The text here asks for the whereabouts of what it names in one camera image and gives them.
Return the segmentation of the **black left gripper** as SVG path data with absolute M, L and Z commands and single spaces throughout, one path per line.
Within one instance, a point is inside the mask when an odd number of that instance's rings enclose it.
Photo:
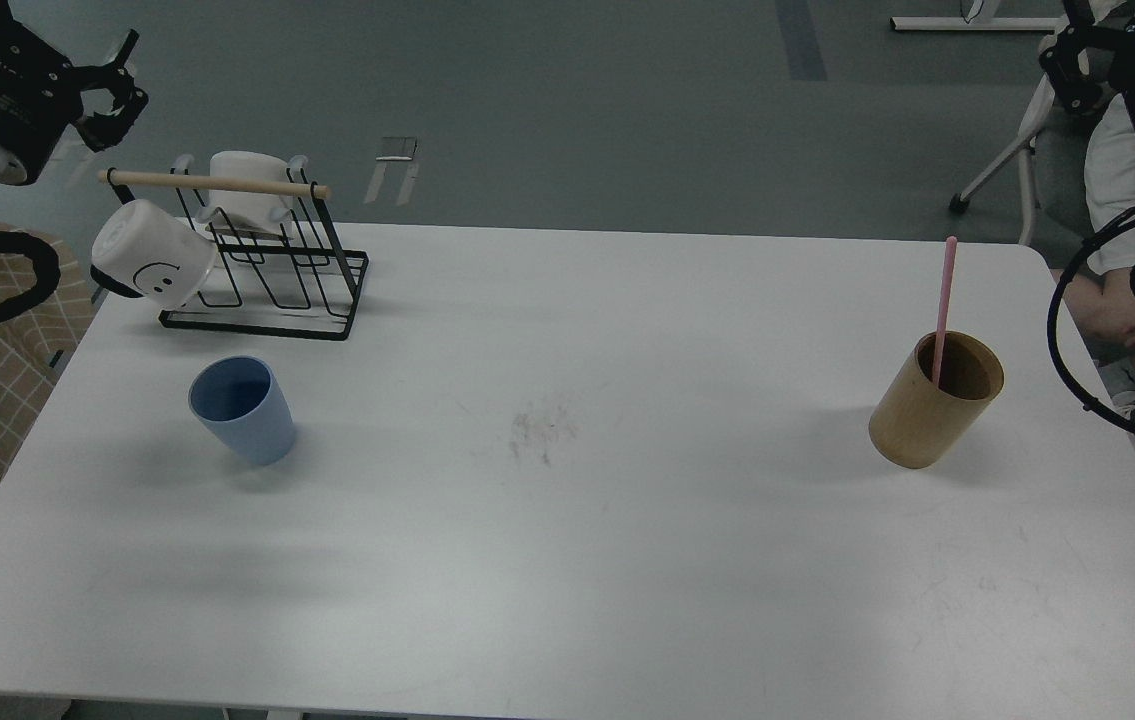
M 77 67 L 82 94 L 106 90 L 110 109 L 81 115 L 77 92 L 69 90 L 69 60 L 11 18 L 0 18 L 0 184 L 24 186 L 41 176 L 69 124 L 84 146 L 100 152 L 119 142 L 146 109 L 148 92 L 125 64 L 138 44 L 128 30 L 104 62 Z

